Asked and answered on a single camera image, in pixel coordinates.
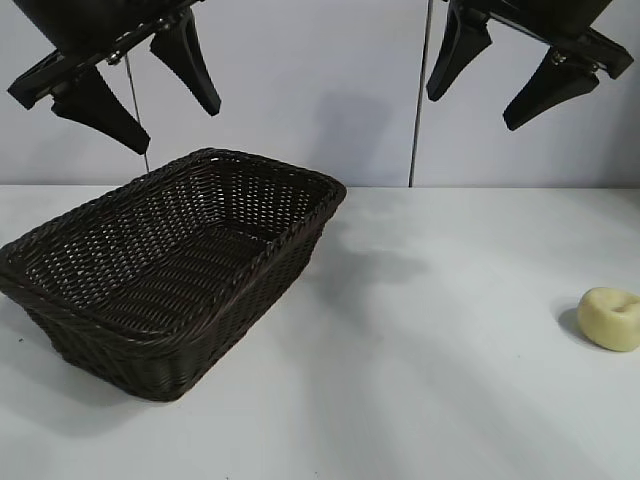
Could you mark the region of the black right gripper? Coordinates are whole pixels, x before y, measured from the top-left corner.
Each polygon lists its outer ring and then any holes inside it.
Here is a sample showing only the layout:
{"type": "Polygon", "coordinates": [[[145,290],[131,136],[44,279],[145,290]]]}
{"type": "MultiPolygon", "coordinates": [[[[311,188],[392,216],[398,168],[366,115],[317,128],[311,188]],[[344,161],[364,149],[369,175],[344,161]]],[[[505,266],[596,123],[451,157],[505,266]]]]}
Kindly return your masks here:
{"type": "Polygon", "coordinates": [[[609,6],[607,1],[452,1],[443,40],[426,85],[438,101],[458,75],[492,44],[487,24],[495,19],[551,48],[503,112],[514,131],[545,111],[591,93],[603,69],[618,78],[631,55],[621,45],[591,28],[609,6]]]}

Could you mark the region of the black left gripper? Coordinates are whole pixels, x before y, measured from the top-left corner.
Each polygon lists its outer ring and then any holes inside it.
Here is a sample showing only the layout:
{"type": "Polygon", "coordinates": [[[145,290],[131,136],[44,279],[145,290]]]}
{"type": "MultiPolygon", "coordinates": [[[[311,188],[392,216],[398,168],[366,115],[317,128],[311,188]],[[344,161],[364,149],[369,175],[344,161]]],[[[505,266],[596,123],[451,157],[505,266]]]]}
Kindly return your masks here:
{"type": "Polygon", "coordinates": [[[55,46],[17,77],[8,93],[31,109],[52,91],[57,116],[93,128],[137,154],[150,136],[115,96],[99,70],[101,61],[121,58],[163,21],[150,51],[215,116],[221,98],[204,61],[191,1],[17,1],[15,5],[55,46]]]}

